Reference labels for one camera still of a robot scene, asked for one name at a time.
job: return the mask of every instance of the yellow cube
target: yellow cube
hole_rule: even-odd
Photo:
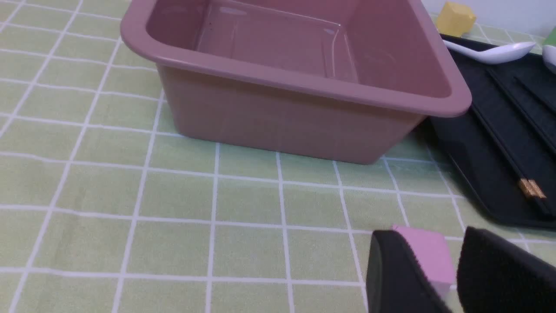
[[[469,32],[477,17],[470,7],[455,2],[446,2],[436,20],[436,27],[445,35],[461,37]]]

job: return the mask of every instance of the green checkered tablecloth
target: green checkered tablecloth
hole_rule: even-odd
[[[418,134],[369,166],[179,136],[119,37],[128,3],[0,0],[1,312],[365,312],[392,224],[441,232],[454,264],[467,225],[556,263],[554,235],[485,221]]]

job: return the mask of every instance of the white spoon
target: white spoon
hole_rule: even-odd
[[[448,49],[485,64],[499,64],[517,60],[528,54],[535,46],[535,42],[519,42],[485,51],[475,51],[446,40],[444,40],[444,43]]]
[[[544,45],[543,60],[548,69],[556,74],[556,47]]]

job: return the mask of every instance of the black tray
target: black tray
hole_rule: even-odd
[[[494,47],[443,39],[479,51]],[[509,226],[556,229],[556,75],[531,53],[501,65],[451,54],[473,104],[457,118],[430,118],[440,145],[488,217]],[[522,178],[534,180],[546,198],[526,197]]]

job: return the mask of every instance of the pink block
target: pink block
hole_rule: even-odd
[[[404,236],[425,276],[438,295],[444,299],[450,286],[455,284],[454,265],[444,236],[437,232],[398,225],[394,225],[392,229]]]

